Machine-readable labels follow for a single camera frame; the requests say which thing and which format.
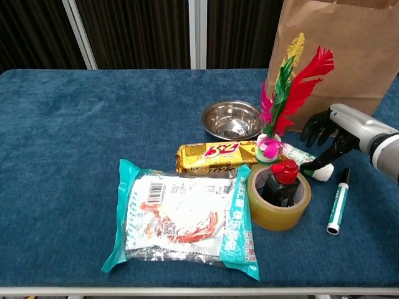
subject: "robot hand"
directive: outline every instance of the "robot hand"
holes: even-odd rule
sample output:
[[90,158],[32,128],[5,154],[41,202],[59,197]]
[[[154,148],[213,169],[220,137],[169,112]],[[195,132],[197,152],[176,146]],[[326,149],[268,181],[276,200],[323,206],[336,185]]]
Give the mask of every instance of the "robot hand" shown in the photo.
[[327,110],[313,115],[302,130],[300,140],[307,140],[306,147],[308,148],[314,144],[320,133],[321,135],[317,145],[323,145],[330,135],[335,133],[337,130],[338,133],[332,145],[315,160],[302,164],[300,166],[301,170],[316,170],[323,168],[325,165],[330,164],[343,154],[348,153],[350,150],[354,148],[358,149],[358,139],[332,121],[330,119],[330,114],[331,111]]
[[399,131],[356,109],[333,104],[327,111],[311,116],[300,140],[307,140],[310,147],[321,133],[317,144],[322,145],[337,130],[330,148],[312,162],[302,164],[301,170],[320,169],[355,149],[369,154],[375,168],[399,183]]

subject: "blue carpet tablecloth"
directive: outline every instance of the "blue carpet tablecloth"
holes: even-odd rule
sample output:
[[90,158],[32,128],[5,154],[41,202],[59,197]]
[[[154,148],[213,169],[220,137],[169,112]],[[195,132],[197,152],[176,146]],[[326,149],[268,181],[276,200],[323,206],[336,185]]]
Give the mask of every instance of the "blue carpet tablecloth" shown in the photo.
[[[0,77],[0,287],[399,287],[398,186],[353,151],[286,232],[254,225],[261,282],[189,262],[130,260],[113,248],[120,158],[175,170],[184,143],[214,139],[200,115],[258,105],[265,70],[11,70]],[[399,80],[375,117],[399,128]],[[283,137],[298,148],[298,133]],[[320,153],[322,148],[309,151]],[[326,233],[338,173],[353,170],[338,236]]]

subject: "stainless steel bowl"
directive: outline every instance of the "stainless steel bowl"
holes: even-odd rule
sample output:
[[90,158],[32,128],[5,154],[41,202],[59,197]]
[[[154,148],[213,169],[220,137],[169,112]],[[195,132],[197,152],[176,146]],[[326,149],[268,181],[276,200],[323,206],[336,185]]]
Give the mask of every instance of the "stainless steel bowl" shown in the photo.
[[260,112],[242,101],[215,103],[202,113],[202,124],[213,136],[224,140],[246,140],[261,132]]

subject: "feather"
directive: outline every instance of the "feather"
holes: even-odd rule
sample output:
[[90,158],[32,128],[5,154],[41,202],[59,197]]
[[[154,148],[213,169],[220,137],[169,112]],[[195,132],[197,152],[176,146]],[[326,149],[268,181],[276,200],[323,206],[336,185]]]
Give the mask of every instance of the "feather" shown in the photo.
[[293,62],[294,67],[296,67],[298,65],[299,59],[304,50],[304,44],[305,44],[305,34],[303,32],[301,32],[292,41],[292,44],[289,45],[287,48],[287,58],[289,59],[292,56],[295,56],[294,62]]
[[321,78],[304,81],[315,76],[326,75],[334,69],[334,60],[331,50],[317,48],[316,55],[310,61],[309,65],[305,67],[293,79],[292,87],[286,105],[283,111],[279,114],[274,131],[279,132],[280,135],[284,134],[287,126],[294,124],[286,118],[287,115],[295,114],[298,109],[305,103],[307,97],[313,92],[313,88],[322,81]]
[[273,100],[271,100],[267,94],[265,89],[265,83],[262,84],[262,93],[261,93],[261,120],[265,123],[269,123],[271,121],[270,108],[273,106]]
[[283,111],[286,105],[287,98],[290,94],[290,89],[292,84],[291,73],[292,73],[294,58],[295,56],[289,58],[285,62],[285,64],[280,68],[280,76],[276,82],[276,87],[275,87],[276,99],[274,100],[273,106],[270,109],[273,132],[271,132],[271,134],[268,134],[269,136],[272,136],[272,134],[276,132],[276,130],[274,129],[276,121],[279,118],[281,112]]

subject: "curtain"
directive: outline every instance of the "curtain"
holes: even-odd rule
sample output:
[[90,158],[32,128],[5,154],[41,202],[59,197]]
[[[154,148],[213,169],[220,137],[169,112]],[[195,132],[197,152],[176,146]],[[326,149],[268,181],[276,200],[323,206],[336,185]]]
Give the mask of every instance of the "curtain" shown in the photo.
[[0,74],[85,69],[61,0],[0,0]]
[[207,68],[267,68],[282,0],[208,0]]
[[189,69],[187,0],[76,0],[99,69]]

